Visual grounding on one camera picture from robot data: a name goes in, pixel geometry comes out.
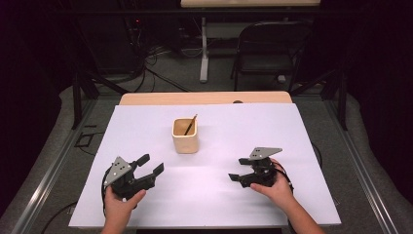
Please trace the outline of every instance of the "silver bracket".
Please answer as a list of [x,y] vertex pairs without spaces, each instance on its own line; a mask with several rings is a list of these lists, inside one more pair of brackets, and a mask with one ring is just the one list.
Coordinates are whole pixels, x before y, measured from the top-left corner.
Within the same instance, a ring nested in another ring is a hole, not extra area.
[[266,148],[266,147],[255,147],[249,154],[249,161],[261,160],[270,157],[273,154],[280,153],[281,148]]
[[118,156],[115,162],[112,164],[112,168],[110,168],[109,174],[106,176],[106,180],[103,182],[105,187],[112,184],[116,179],[123,176],[125,173],[131,170],[131,165],[127,163],[123,158]]

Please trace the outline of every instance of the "pencil holder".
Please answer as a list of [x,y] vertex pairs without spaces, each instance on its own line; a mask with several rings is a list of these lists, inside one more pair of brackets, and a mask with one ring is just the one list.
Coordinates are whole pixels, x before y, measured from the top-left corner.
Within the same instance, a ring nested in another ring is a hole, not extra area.
[[191,123],[192,119],[190,118],[175,119],[173,122],[172,138],[177,153],[192,154],[198,152],[198,122],[195,120],[192,125]]

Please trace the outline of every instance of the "hand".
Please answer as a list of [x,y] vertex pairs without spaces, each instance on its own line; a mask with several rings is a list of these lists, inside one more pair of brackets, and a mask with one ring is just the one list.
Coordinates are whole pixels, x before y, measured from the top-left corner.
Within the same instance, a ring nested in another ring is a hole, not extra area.
[[106,210],[106,220],[102,233],[122,233],[131,218],[131,211],[145,196],[146,191],[140,190],[127,202],[123,202],[122,198],[116,195],[111,186],[106,188],[104,204]]
[[[279,162],[277,160],[271,159],[271,161],[276,165],[276,168],[278,170],[282,171],[282,167],[279,165]],[[252,183],[250,187],[254,191],[267,196],[276,206],[281,208],[283,211],[288,204],[295,201],[288,181],[281,173],[276,174],[276,182],[271,187],[257,183]]]

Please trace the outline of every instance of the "person's left hand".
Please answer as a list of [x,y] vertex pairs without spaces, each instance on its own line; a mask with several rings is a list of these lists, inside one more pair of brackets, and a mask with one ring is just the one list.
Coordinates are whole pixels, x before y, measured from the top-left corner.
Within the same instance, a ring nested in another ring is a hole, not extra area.
[[127,202],[124,202],[113,192],[112,187],[108,186],[104,197],[106,220],[102,233],[122,233],[131,218],[131,211],[145,194],[146,190],[142,189]]

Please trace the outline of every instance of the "pen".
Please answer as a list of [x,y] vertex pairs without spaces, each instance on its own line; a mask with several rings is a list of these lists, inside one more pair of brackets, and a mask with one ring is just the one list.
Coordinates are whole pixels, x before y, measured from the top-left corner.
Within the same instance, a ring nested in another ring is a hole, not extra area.
[[191,129],[192,125],[195,123],[195,119],[197,118],[197,115],[198,115],[198,114],[196,114],[196,115],[194,116],[194,118],[192,118],[191,124],[189,124],[188,128],[187,128],[186,131],[185,131],[185,134],[184,134],[185,136],[188,134],[188,132],[189,132],[189,130]]

